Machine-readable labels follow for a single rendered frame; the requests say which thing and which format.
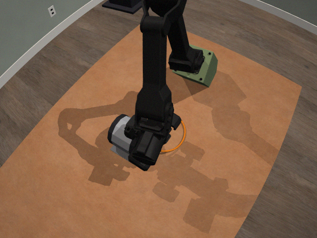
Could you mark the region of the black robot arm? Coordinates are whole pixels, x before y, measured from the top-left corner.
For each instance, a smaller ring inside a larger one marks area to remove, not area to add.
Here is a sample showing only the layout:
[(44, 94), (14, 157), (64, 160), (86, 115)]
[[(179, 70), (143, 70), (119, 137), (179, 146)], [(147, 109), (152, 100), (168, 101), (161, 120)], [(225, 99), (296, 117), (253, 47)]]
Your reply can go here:
[[(170, 69), (198, 74), (205, 59), (203, 50), (189, 46), (183, 19), (186, 2), (141, 1), (143, 85), (124, 134), (132, 140), (139, 137), (132, 157), (146, 165), (156, 164), (174, 114), (172, 93), (166, 84), (167, 36), (172, 49)], [(149, 16), (149, 8), (159, 16)]]

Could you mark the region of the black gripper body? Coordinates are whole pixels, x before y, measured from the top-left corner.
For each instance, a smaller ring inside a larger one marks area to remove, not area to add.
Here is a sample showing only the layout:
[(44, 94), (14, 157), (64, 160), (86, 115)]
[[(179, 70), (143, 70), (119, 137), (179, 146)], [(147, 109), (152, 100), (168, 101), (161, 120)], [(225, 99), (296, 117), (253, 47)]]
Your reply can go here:
[[(173, 119), (172, 119), (172, 127), (174, 128), (174, 130), (176, 130), (178, 128), (178, 126), (181, 123), (181, 118), (176, 115), (175, 113), (173, 114)], [(163, 137), (164, 139), (164, 143), (166, 142), (166, 140), (168, 139), (168, 137), (170, 136), (169, 133), (171, 132), (172, 128), (169, 130), (168, 134), (166, 135), (166, 137)], [(135, 148), (134, 148), (135, 149)], [(132, 157), (132, 153), (134, 151), (134, 149), (132, 150), (132, 152), (130, 153), (130, 155), (128, 156), (129, 162), (131, 162), (132, 164), (134, 164), (135, 166), (137, 166), (138, 168), (140, 168), (143, 171), (147, 171), (150, 167), (150, 165), (146, 165), (143, 164), (139, 161), (137, 161), (136, 159), (134, 159)]]

